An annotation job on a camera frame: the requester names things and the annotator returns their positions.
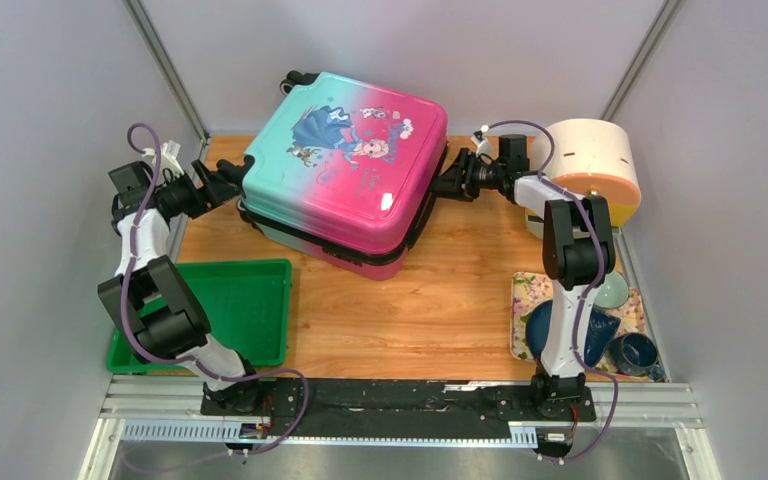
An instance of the anime girl illustration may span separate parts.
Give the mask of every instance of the anime girl illustration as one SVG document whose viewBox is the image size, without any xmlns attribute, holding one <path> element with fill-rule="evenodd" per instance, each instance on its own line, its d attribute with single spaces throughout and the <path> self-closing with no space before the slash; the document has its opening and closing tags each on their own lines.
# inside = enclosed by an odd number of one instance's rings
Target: anime girl illustration
<svg viewBox="0 0 768 480">
<path fill-rule="evenodd" d="M 329 106 L 311 108 L 293 126 L 293 147 L 288 151 L 315 148 L 341 150 L 352 170 L 358 168 L 355 157 L 381 158 L 390 151 L 386 140 L 362 140 L 351 116 L 342 107 Z"/>
</svg>

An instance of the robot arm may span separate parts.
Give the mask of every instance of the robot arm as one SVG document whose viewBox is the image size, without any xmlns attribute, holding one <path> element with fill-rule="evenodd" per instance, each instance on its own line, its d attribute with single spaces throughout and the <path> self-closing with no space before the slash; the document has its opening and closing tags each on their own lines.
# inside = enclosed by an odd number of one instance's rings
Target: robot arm
<svg viewBox="0 0 768 480">
<path fill-rule="evenodd" d="M 169 221 L 180 214 L 196 218 L 236 197 L 246 167 L 220 161 L 210 172 L 193 162 L 202 186 L 196 187 L 186 175 L 172 179 L 152 194 L 137 231 L 135 266 L 128 289 L 128 323 L 139 345 L 148 353 L 170 363 L 179 363 L 204 378 L 205 394 L 220 404 L 249 411 L 258 400 L 258 382 L 245 384 L 217 380 L 254 374 L 251 364 L 234 350 L 222 346 L 212 335 L 210 322 L 192 290 L 168 256 Z M 114 277 L 98 286 L 98 295 L 121 331 L 122 281 L 131 260 L 131 229 L 134 216 L 150 179 L 147 167 L 134 162 L 109 173 L 119 192 L 114 199 L 113 228 L 122 237 L 122 259 Z M 143 312 L 150 301 L 161 298 L 163 306 Z M 140 361 L 147 361 L 135 352 Z"/>
<path fill-rule="evenodd" d="M 599 274 L 596 250 L 590 238 L 574 238 L 586 226 L 575 202 L 546 184 L 529 170 L 524 135 L 500 137 L 500 155 L 489 159 L 484 141 L 479 153 L 461 149 L 454 164 L 434 180 L 439 196 L 474 201 L 481 189 L 497 190 L 512 203 L 535 212 L 544 220 L 543 266 L 552 279 L 554 297 L 549 337 L 532 379 L 533 406 L 547 418 L 568 411 L 585 393 L 584 368 L 573 351 L 573 335 L 582 350 L 590 311 L 597 290 L 588 288 Z M 606 273 L 613 269 L 615 252 L 607 201 L 598 195 L 576 195 L 596 229 Z M 582 308 L 579 302 L 585 296 Z M 580 328 L 576 331 L 576 317 Z"/>
</svg>

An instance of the blue bowl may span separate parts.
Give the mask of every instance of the blue bowl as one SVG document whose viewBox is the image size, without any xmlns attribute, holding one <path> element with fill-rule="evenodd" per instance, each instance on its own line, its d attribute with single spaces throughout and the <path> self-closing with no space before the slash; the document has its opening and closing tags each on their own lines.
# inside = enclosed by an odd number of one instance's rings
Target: blue bowl
<svg viewBox="0 0 768 480">
<path fill-rule="evenodd" d="M 609 348 L 617 369 L 626 375 L 647 375 L 658 363 L 658 348 L 642 333 L 626 333 Z"/>
<path fill-rule="evenodd" d="M 535 358 L 546 348 L 549 338 L 549 323 L 552 318 L 552 300 L 537 305 L 525 325 L 525 343 Z M 611 339 L 620 328 L 620 319 L 598 310 L 590 312 L 590 328 L 584 341 L 584 363 L 593 368 L 605 355 Z"/>
</svg>

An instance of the blue mug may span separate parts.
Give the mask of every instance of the blue mug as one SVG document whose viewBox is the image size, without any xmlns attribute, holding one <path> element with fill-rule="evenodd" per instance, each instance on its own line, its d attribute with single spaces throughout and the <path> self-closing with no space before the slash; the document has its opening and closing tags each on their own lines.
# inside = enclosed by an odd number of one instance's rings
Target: blue mug
<svg viewBox="0 0 768 480">
<path fill-rule="evenodd" d="M 653 375 L 660 368 L 658 348 L 642 333 L 626 333 L 613 339 L 608 353 L 617 369 L 626 375 Z"/>
</svg>

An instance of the white cylinder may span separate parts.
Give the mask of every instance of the white cylinder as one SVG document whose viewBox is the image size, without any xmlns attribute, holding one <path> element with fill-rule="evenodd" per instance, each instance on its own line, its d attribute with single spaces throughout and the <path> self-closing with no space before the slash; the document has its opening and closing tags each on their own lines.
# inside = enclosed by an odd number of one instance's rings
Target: white cylinder
<svg viewBox="0 0 768 480">
<path fill-rule="evenodd" d="M 604 120 L 577 118 L 547 128 L 555 153 L 544 173 L 572 192 L 596 192 L 608 200 L 611 224 L 623 225 L 640 206 L 640 187 L 625 130 Z M 529 148 L 531 167 L 549 155 L 549 140 L 540 133 Z"/>
</svg>

